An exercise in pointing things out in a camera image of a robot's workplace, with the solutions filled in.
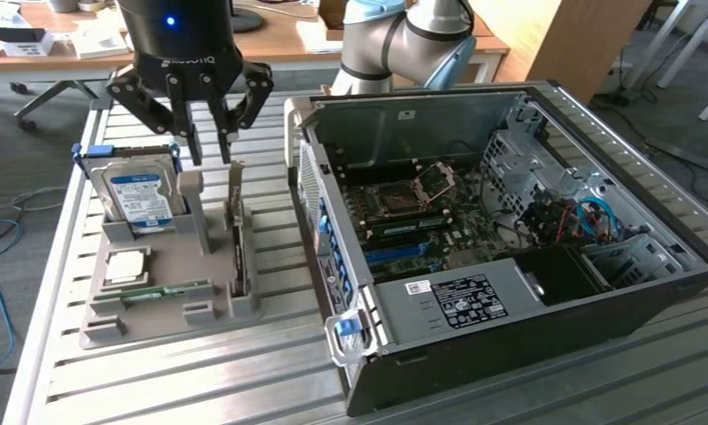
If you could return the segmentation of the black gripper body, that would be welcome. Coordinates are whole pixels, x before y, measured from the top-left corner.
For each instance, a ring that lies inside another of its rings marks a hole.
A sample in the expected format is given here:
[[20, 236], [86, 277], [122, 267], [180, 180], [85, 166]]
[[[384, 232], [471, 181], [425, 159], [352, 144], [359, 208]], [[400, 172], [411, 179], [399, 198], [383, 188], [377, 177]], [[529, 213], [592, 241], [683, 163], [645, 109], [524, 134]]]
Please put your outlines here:
[[168, 91], [174, 75], [188, 101], [205, 100], [210, 77], [218, 95], [225, 95], [241, 74], [242, 57], [232, 36], [230, 7], [214, 0], [118, 0], [134, 49], [134, 68], [148, 88]]

